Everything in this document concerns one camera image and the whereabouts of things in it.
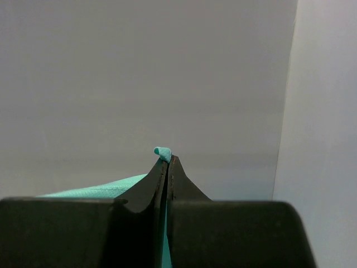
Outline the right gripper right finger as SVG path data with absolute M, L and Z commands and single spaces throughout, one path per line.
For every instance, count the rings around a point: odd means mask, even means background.
M 173 156 L 167 239 L 173 267 L 315 267 L 303 222 L 277 201 L 214 201 Z

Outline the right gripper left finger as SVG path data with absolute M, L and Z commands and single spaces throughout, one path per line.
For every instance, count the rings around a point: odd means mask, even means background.
M 2 199 L 1 266 L 160 267 L 167 168 L 111 199 Z

